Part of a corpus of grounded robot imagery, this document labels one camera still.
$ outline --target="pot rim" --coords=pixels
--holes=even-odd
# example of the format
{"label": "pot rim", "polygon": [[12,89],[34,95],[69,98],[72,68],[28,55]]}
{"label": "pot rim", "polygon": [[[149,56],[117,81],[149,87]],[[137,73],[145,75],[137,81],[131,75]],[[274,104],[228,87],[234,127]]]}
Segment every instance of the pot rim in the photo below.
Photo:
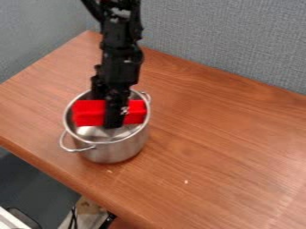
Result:
{"label": "pot rim", "polygon": [[64,129],[68,131],[68,133],[72,135],[73,138],[76,138],[77,140],[80,140],[81,142],[87,143],[87,144],[93,144],[93,145],[108,145],[108,144],[113,144],[113,143],[119,143],[124,140],[127,140],[128,138],[133,137],[143,129],[144,127],[147,126],[148,124],[148,121],[149,121],[149,117],[151,117],[151,107],[149,107],[149,101],[148,101],[148,98],[143,95],[144,92],[139,92],[136,90],[131,90],[140,98],[141,100],[144,101],[144,104],[145,104],[145,107],[147,107],[147,115],[145,115],[145,119],[144,119],[144,122],[141,124],[141,127],[139,128],[139,130],[136,132],[133,132],[129,136],[127,136],[125,138],[120,139],[120,140],[112,140],[109,142],[105,142],[105,141],[91,141],[91,140],[84,140],[80,136],[77,136],[73,131],[71,130],[71,127],[68,126],[66,124],[66,116],[68,116],[68,113],[69,113],[69,110],[73,106],[73,103],[79,100],[79,98],[85,95],[87,93],[89,93],[89,90],[87,90],[85,92],[83,92],[81,94],[79,94],[79,96],[76,96],[73,98],[73,100],[69,102],[68,106],[64,108],[64,112],[62,112],[62,126],[64,126]]}

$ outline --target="wooden table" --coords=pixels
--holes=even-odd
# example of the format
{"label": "wooden table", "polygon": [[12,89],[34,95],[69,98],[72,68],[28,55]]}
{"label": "wooden table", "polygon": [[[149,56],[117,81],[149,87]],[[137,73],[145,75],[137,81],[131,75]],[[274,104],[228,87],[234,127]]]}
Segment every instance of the wooden table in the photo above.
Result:
{"label": "wooden table", "polygon": [[304,229],[303,95],[144,48],[144,150],[116,165],[62,152],[62,109],[89,88],[99,40],[83,33],[1,84],[2,146],[140,228]]}

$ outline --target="red block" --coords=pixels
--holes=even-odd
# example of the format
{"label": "red block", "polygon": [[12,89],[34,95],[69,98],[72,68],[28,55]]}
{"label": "red block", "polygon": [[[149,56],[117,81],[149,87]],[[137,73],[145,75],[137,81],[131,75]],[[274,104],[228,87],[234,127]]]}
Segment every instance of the red block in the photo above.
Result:
{"label": "red block", "polygon": [[[105,100],[77,100],[72,107],[73,123],[76,126],[103,126],[105,117]],[[140,124],[147,115],[143,100],[129,101],[129,110],[124,124]]]}

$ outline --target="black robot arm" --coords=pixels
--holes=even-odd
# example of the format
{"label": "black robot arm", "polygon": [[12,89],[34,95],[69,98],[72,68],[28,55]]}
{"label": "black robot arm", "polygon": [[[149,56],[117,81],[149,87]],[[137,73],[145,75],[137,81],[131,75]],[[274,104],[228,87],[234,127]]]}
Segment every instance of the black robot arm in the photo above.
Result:
{"label": "black robot arm", "polygon": [[104,127],[119,128],[128,113],[131,86],[137,83],[143,53],[140,0],[81,0],[100,23],[101,64],[92,77],[92,99],[105,99]]}

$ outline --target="metal pot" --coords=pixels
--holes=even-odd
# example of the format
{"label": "metal pot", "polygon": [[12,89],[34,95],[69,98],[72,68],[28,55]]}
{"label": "metal pot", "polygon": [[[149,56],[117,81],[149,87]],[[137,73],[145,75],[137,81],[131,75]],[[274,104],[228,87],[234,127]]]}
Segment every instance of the metal pot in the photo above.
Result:
{"label": "metal pot", "polygon": [[[76,127],[72,121],[72,106],[76,100],[88,98],[89,91],[79,95],[64,110],[64,132],[60,137],[60,147],[71,153],[81,155],[96,163],[117,163],[140,152],[148,138],[148,121],[151,116],[151,97],[144,92],[131,91],[131,99],[141,99],[147,107],[147,115],[141,124],[124,125],[116,129],[100,126]],[[62,144],[66,133],[73,137],[76,148],[66,148]]]}

